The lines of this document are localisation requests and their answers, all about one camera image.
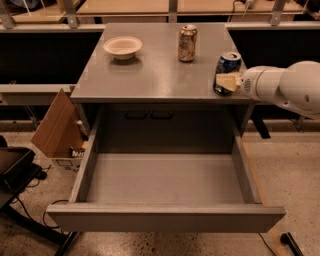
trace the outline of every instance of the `white bowl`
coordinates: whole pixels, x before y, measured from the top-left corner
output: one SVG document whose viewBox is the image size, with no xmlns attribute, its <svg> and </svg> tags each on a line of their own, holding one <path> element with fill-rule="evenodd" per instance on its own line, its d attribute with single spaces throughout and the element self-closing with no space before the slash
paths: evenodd
<svg viewBox="0 0 320 256">
<path fill-rule="evenodd" d="M 142 47 L 142 42 L 135 37 L 115 37 L 104 43 L 103 49 L 118 60 L 128 60 Z"/>
</svg>

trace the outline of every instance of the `soda can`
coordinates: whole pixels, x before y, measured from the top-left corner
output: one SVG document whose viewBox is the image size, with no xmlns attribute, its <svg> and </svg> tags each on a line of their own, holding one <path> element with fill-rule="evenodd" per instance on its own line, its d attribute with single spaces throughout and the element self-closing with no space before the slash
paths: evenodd
<svg viewBox="0 0 320 256">
<path fill-rule="evenodd" d="M 238 52 L 224 52 L 218 60 L 216 74 L 239 72 L 241 67 L 241 55 Z M 231 91 L 218 85 L 216 78 L 213 83 L 213 90 L 221 95 L 227 95 Z"/>
<path fill-rule="evenodd" d="M 185 25 L 179 32 L 178 59 L 183 62 L 193 61 L 198 30 L 194 25 Z"/>
</svg>

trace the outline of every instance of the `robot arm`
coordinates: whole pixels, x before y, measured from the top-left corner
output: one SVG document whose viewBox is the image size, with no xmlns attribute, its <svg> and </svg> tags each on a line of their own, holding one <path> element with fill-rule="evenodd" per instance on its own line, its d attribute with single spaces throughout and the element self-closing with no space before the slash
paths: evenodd
<svg viewBox="0 0 320 256">
<path fill-rule="evenodd" d="M 250 68 L 242 74 L 240 90 L 248 98 L 320 119 L 320 63 L 302 61 L 287 69 Z"/>
</svg>

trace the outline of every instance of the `speckled floor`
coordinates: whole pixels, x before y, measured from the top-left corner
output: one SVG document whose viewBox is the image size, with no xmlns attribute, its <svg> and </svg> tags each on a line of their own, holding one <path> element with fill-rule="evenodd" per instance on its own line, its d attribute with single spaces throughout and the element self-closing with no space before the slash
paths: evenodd
<svg viewBox="0 0 320 256">
<path fill-rule="evenodd" d="M 290 121 L 267 122 L 271 139 L 263 140 L 249 124 L 243 140 L 258 178 L 266 205 L 284 206 L 287 215 L 267 234 L 266 242 L 276 255 L 293 255 L 281 245 L 279 236 L 291 232 L 304 255 L 320 252 L 320 122 L 306 121 L 304 132 Z M 35 163 L 43 168 L 51 162 L 30 143 L 29 122 L 0 122 L 0 134 L 10 146 L 25 146 L 36 152 Z M 54 167 L 46 180 L 20 195 L 29 214 L 42 221 L 53 201 L 68 199 L 70 186 Z M 19 203 L 13 205 L 23 213 Z M 47 223 L 54 223 L 46 216 Z M 0 256 L 54 255 L 57 245 L 15 225 L 0 214 Z M 81 233 L 65 255 L 272 255 L 258 234 L 203 233 Z"/>
</svg>

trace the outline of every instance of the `drawer front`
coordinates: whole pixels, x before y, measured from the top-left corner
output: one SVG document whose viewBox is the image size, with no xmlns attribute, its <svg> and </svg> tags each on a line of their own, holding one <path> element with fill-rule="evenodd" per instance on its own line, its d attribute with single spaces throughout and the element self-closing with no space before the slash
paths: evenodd
<svg viewBox="0 0 320 256">
<path fill-rule="evenodd" d="M 257 205 L 207 208 L 52 205 L 50 216 L 64 229 L 79 232 L 268 232 L 284 215 L 282 207 Z"/>
</svg>

